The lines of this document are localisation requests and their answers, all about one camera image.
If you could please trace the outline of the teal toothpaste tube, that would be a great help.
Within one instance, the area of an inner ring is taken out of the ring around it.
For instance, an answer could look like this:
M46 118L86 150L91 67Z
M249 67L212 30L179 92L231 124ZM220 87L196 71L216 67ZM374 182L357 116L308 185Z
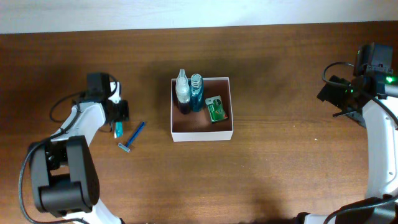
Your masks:
M115 122L114 125L114 138L120 138L124 134L123 123L121 121Z

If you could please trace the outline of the blue disposable razor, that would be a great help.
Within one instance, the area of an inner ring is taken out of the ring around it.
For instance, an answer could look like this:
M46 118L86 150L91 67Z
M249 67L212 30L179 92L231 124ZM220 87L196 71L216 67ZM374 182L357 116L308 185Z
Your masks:
M143 121L135 130L135 132L131 135L131 137L126 141L125 144L119 143L118 147L121 148L123 151L125 152L130 152L131 149L129 148L132 143L136 140L136 138L138 137L138 135L140 135L140 133L142 132L142 130L144 129L146 125L146 122Z

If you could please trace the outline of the clear pump spray bottle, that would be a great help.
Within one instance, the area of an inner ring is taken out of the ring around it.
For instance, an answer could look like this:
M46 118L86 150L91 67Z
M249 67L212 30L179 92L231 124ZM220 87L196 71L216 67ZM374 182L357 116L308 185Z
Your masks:
M182 114L190 112L190 85L184 69L180 69L176 79L175 92L178 100L178 108Z

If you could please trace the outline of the blue Listerine mouthwash bottle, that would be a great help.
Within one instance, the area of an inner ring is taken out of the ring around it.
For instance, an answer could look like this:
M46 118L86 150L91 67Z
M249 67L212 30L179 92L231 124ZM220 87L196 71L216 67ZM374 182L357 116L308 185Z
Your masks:
M203 77L196 73L191 77L191 109L194 112L199 112L203 108Z

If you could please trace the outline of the green white Dettol soap box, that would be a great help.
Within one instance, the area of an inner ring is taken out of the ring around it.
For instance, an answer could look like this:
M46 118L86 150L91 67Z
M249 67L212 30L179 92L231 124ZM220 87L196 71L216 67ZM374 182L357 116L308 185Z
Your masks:
M223 108L223 102L220 95L207 98L205 100L205 104L208 108L212 123L228 119L228 115Z

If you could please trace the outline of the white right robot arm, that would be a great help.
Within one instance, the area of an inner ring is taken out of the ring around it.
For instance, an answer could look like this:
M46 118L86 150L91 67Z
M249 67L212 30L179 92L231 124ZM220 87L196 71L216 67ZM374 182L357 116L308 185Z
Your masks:
M367 131L369 177L365 198L329 215L299 213L296 223L397 223L397 75L391 67L393 48L360 47L351 81L322 75L317 98L340 109Z

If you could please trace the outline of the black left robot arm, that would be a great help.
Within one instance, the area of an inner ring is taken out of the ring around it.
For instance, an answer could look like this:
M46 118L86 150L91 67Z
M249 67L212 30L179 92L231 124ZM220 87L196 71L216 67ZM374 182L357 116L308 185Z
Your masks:
M50 137L29 146L24 167L32 181L36 209L56 223L123 223L100 200L100 183L89 145L105 124L127 121L121 84L108 73L87 75L71 113Z

